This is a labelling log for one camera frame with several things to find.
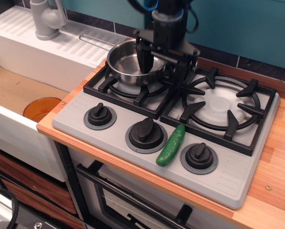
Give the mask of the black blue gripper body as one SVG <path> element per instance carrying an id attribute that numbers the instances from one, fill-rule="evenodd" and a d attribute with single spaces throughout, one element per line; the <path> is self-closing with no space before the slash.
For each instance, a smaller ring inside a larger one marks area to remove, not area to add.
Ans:
<path id="1" fill-rule="evenodd" d="M 187 18 L 187 14 L 154 14 L 153 29 L 138 30 L 136 44 L 146 43 L 151 47 L 153 56 L 170 62 L 178 62 L 181 59 L 196 62 L 200 51 L 185 38 Z"/>

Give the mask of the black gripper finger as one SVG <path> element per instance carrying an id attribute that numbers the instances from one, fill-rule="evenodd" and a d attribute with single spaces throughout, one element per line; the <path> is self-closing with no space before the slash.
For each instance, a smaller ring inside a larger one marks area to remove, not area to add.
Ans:
<path id="1" fill-rule="evenodd" d="M 174 71 L 174 82 L 173 88 L 178 90 L 184 80 L 186 79 L 187 75 L 191 72 L 191 61 L 189 60 L 180 60 L 176 66 Z"/>
<path id="2" fill-rule="evenodd" d="M 154 56 L 151 51 L 151 47 L 144 42 L 136 45 L 138 64 L 142 73 L 148 73 L 153 67 Z"/>

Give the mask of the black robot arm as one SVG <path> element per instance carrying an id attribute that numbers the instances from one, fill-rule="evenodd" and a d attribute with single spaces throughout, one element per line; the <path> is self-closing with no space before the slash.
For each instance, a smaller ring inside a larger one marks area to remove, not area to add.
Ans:
<path id="1" fill-rule="evenodd" d="M 152 30 L 136 32 L 136 51 L 142 73 L 148 73 L 154 57 L 175 64 L 174 87 L 180 88 L 187 73 L 196 66 L 200 51 L 190 44 L 185 35 L 188 13 L 195 15 L 189 0 L 153 0 L 146 6 L 137 0 L 129 2 L 137 11 L 150 13 Z"/>

